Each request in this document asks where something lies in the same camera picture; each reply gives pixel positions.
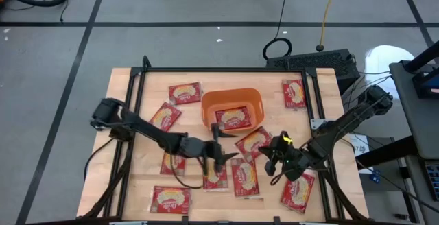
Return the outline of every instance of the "red snack bag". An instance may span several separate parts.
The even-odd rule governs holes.
[[[152,191],[150,212],[187,215],[190,202],[189,188],[155,186]]]
[[[156,114],[150,119],[150,123],[162,131],[167,132],[180,115],[180,110],[164,102]]]
[[[201,101],[201,84],[181,84],[169,87],[169,100],[172,104],[188,104]]]
[[[246,106],[216,111],[217,122],[221,130],[250,126],[250,114]]]
[[[287,180],[282,193],[281,204],[289,209],[304,214],[309,196],[311,195],[314,179],[314,176],[302,174],[302,176],[295,181]]]
[[[209,163],[209,168],[207,171],[207,176],[203,176],[205,191],[225,191],[228,189],[227,183],[227,168],[222,166],[221,172],[217,173],[214,170],[213,162]]]
[[[176,175],[184,176],[185,167],[186,167],[186,158],[181,156],[171,156],[168,153],[163,154],[162,167],[160,168],[160,174],[173,174],[171,168],[171,159],[172,157],[172,165],[174,166],[174,170]]]
[[[282,80],[283,98],[286,108],[306,107],[302,80]]]
[[[259,194],[258,176],[254,161],[245,162],[242,158],[231,159],[233,189],[235,197],[255,196]]]
[[[272,136],[264,127],[260,126],[245,138],[235,143],[235,145],[244,156],[244,160],[249,163],[262,154],[259,151],[259,147],[269,145],[271,140]]]

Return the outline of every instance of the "white object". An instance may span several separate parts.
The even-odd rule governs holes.
[[[405,49],[389,45],[381,45],[367,51],[364,72],[381,73],[384,71],[389,71],[389,64],[398,63],[401,60],[413,60],[413,58],[413,55]],[[365,74],[365,80],[368,84],[372,81],[389,75],[389,73],[379,75]],[[386,81],[378,84],[378,86],[380,86],[383,90],[390,92],[390,94],[393,96],[393,99],[399,99],[398,92],[396,91],[392,78],[388,78]]]
[[[355,136],[351,133],[349,133],[348,135],[353,147],[355,148],[355,157],[369,152],[368,137],[360,134],[357,134],[357,136]],[[359,171],[359,173],[371,174],[371,172],[367,169],[362,169]]]

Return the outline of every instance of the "orange bin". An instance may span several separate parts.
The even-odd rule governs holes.
[[[251,130],[263,121],[265,115],[263,112],[261,94],[254,88],[239,88],[205,93],[201,99],[203,124],[210,129],[212,123],[217,123],[215,116],[216,111],[242,106],[246,106],[248,109],[251,125],[224,130],[225,132]]]

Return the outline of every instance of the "gray floor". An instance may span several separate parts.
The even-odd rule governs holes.
[[[430,23],[427,27],[437,27],[439,23],[437,1],[414,0],[422,20]],[[283,21],[297,24],[283,27],[280,35],[292,41],[293,54],[315,51],[320,36],[318,24],[303,27],[299,22],[321,22],[326,2],[287,0]],[[102,0],[96,22],[150,24],[97,25],[88,38],[84,38],[84,32],[85,27],[91,26],[86,22],[95,0],[69,0],[64,21],[79,24],[67,23],[66,27],[56,24],[61,5],[1,11],[0,223],[17,221],[75,60],[80,61],[78,73],[29,210],[28,223],[75,217],[83,185],[82,171],[95,137],[88,120],[105,95],[113,67],[140,65],[144,54],[155,67],[263,67],[261,52],[274,37],[276,28],[250,27],[239,22],[276,22],[281,3],[282,0]],[[7,3],[7,8],[24,6],[16,1]],[[15,26],[13,22],[29,25]],[[162,22],[219,23],[209,27],[154,24]],[[333,0],[328,22],[360,23],[355,27],[328,27],[324,39],[326,50],[347,48],[354,53],[360,70],[364,69],[366,52],[378,45],[401,47],[413,55],[427,47],[419,25],[408,24],[418,22],[406,0]],[[438,28],[429,27],[428,33],[432,40],[439,40]],[[82,56],[77,52],[84,39],[88,42]],[[283,46],[275,45],[269,56],[284,52]],[[396,116],[399,110],[393,109]],[[403,118],[394,120],[397,122],[391,127],[366,123],[359,130],[376,137],[407,136],[410,132]],[[370,214],[386,220],[399,212],[400,206],[376,205],[385,204],[389,197],[395,200],[393,195],[366,192]]]

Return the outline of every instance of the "wooden table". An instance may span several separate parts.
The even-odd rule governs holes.
[[[333,69],[317,69],[320,92],[327,119],[337,119],[343,115],[343,107],[337,87],[337,81]],[[130,69],[113,69],[108,85],[107,97],[124,100],[128,86]],[[306,109],[292,110],[286,109],[283,102],[283,92],[281,89],[282,79],[300,79],[299,73],[224,73],[224,72],[150,72],[146,75],[143,91],[143,100],[140,116],[149,120],[162,103],[168,98],[168,86],[185,84],[191,82],[201,82],[204,92],[216,91],[233,88],[256,88],[262,98],[265,110],[265,119],[262,126],[273,135],[278,135],[281,130],[288,131],[294,140],[294,146],[299,147],[306,142],[311,135]],[[317,115],[315,95],[313,93],[311,78],[308,78],[310,86],[311,100],[314,114]],[[132,101],[135,101],[137,84],[134,85]],[[211,133],[203,125],[201,119],[200,103],[192,103],[178,106],[182,115],[170,132],[188,132],[192,137],[209,140]],[[247,132],[238,134],[239,138],[220,139],[223,149],[226,152],[237,152],[234,142],[244,137]],[[108,131],[98,132],[94,144],[96,150],[108,140]],[[86,213],[100,197],[108,185],[112,159],[115,152],[115,143],[104,148],[91,161],[88,168],[88,176],[84,184],[84,190],[78,215]],[[154,185],[176,186],[179,184],[173,176],[160,175],[163,150],[157,143],[137,134],[134,142],[134,153],[132,155],[132,165],[128,190],[125,201],[123,220],[181,220],[181,215],[150,213],[148,205],[150,194]],[[338,142],[334,149],[335,166],[340,187],[347,195],[349,200],[357,207],[360,213],[368,216],[366,202],[364,200],[363,189],[352,148]],[[230,162],[227,162],[227,172],[229,181],[229,192],[211,193],[204,192],[202,189],[192,190],[192,203],[189,211],[191,221],[272,221],[274,216],[279,216],[284,222],[314,221],[323,222],[324,212],[320,194],[320,186],[316,176],[316,181],[311,192],[311,197],[304,215],[295,211],[290,211],[279,203],[281,191],[285,186],[286,178],[270,186],[271,177],[264,171],[267,158],[260,156],[257,158],[257,176],[261,198],[253,200],[241,200],[234,197],[233,180],[231,176]],[[199,185],[202,182],[202,170],[195,159],[189,159],[186,166],[185,177],[182,178],[188,185]],[[329,190],[329,200],[331,203],[331,213],[337,217],[333,194]],[[111,214],[115,214],[119,189],[115,191]]]

